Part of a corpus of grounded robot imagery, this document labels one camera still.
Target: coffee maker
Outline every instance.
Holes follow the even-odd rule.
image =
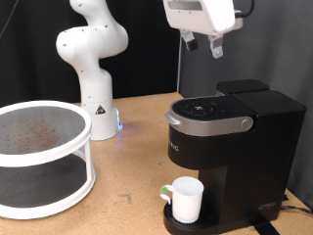
[[[182,99],[165,114],[168,156],[199,171],[200,218],[164,207],[167,231],[220,234],[278,218],[305,107],[257,80],[220,82],[217,95]]]

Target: table surface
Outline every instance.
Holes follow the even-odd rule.
[[[174,164],[167,156],[168,123],[164,114],[178,93],[114,100],[123,129],[114,138],[93,141],[96,183],[89,195],[61,213],[32,220],[0,218],[7,234],[133,234],[166,235],[159,188],[180,176],[198,177],[196,170]],[[306,208],[291,192],[283,205]],[[272,224],[280,234],[312,235],[313,216],[282,211]],[[252,228],[229,235],[257,235]]]

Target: mug handle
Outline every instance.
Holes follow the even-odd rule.
[[[170,198],[169,198],[166,194],[164,194],[166,190],[173,192],[173,191],[174,191],[174,187],[171,186],[171,185],[167,185],[167,184],[166,184],[166,185],[163,185],[163,186],[160,188],[160,190],[159,190],[160,196],[161,196],[164,200],[167,200],[167,201],[168,201],[168,204],[170,205]]]

